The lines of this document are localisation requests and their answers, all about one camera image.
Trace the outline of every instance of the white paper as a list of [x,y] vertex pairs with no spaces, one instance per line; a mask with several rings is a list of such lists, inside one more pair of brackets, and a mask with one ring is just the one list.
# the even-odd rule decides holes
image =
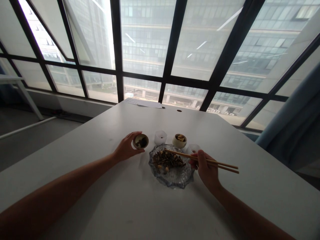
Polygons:
[[127,98],[124,101],[126,103],[143,106],[143,107],[162,108],[161,103],[158,103],[158,102],[144,101],[144,100],[135,99],[135,98]]

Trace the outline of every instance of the window pane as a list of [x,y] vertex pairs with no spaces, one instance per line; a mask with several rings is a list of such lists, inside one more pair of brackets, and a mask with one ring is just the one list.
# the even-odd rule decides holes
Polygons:
[[8,59],[0,58],[0,67],[2,68],[4,74],[16,77],[18,76],[11,64],[9,63]]
[[269,101],[247,127],[264,130],[284,104],[284,102]]
[[58,92],[84,97],[76,69],[47,65]]
[[0,38],[9,54],[33,57],[34,52],[9,1],[0,1]]
[[[31,0],[31,2],[41,16],[42,20],[49,28],[51,34],[58,42],[64,54],[67,56],[67,58],[73,59],[73,54],[63,24],[62,16],[60,14],[58,2],[52,0]],[[41,32],[44,31],[40,22],[38,29]]]
[[188,0],[171,75],[208,81],[244,0]]
[[80,64],[115,69],[110,0],[65,0]]
[[320,3],[308,4],[265,1],[221,86],[268,93],[320,32]]
[[124,99],[131,97],[158,102],[161,88],[160,82],[124,77],[123,83]]
[[240,126],[260,101],[260,98],[217,92],[207,112],[218,114],[228,123]]
[[208,90],[166,84],[163,104],[199,110]]
[[289,80],[280,88],[277,95],[290,97],[300,83],[312,72],[320,62],[320,47],[298,68]]
[[162,77],[176,1],[120,2],[123,70]]
[[118,103],[117,79],[114,75],[82,71],[89,98]]
[[25,0],[19,0],[24,15],[45,60],[67,62]]
[[29,87],[52,90],[39,63],[20,60],[13,60],[13,62]]

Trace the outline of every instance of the small glass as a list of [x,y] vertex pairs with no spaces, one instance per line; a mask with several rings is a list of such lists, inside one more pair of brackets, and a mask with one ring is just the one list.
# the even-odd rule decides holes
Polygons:
[[198,144],[189,144],[186,152],[187,152],[187,154],[192,154],[192,153],[198,152],[200,149],[201,149],[201,147]]
[[158,146],[163,143],[166,143],[168,135],[166,134],[165,131],[159,130],[156,131],[154,135],[154,143]]

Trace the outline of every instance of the chopsticks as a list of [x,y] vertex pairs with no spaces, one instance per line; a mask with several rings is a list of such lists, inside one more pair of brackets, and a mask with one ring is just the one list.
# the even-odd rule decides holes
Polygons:
[[[180,152],[176,152],[176,151],[171,151],[171,150],[168,150],[168,149],[164,149],[164,151],[171,152],[171,153],[175,153],[175,154],[177,154],[177,155],[184,156],[184,157],[193,159],[193,160],[195,160],[195,161],[198,161],[198,157],[191,156],[191,155],[189,155],[189,154],[180,153]],[[207,160],[207,164],[210,165],[210,166],[215,166],[215,167],[218,167],[218,168],[221,168],[221,169],[224,169],[224,170],[227,170],[227,171],[230,171],[230,172],[234,172],[234,173],[239,174],[239,171],[230,169],[230,168],[239,169],[237,166],[233,166],[233,165],[230,165],[230,164],[213,161],[213,160],[211,160],[211,159],[206,159],[206,160]]]

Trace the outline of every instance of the glass bowl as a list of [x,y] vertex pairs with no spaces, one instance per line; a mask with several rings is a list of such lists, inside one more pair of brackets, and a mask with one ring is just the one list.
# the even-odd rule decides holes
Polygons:
[[191,166],[188,163],[189,158],[181,156],[183,163],[186,164],[181,168],[172,168],[170,169],[170,172],[168,172],[167,174],[163,174],[163,171],[165,170],[160,169],[160,173],[158,173],[156,167],[152,162],[152,158],[156,153],[164,150],[164,148],[168,150],[176,151],[176,152],[183,152],[181,149],[174,147],[172,144],[170,145],[161,144],[159,146],[155,146],[153,150],[149,153],[150,155],[149,165],[151,167],[151,171],[161,184],[173,189],[174,188],[184,189],[186,185],[188,185],[190,182],[193,182],[194,169],[191,169]]

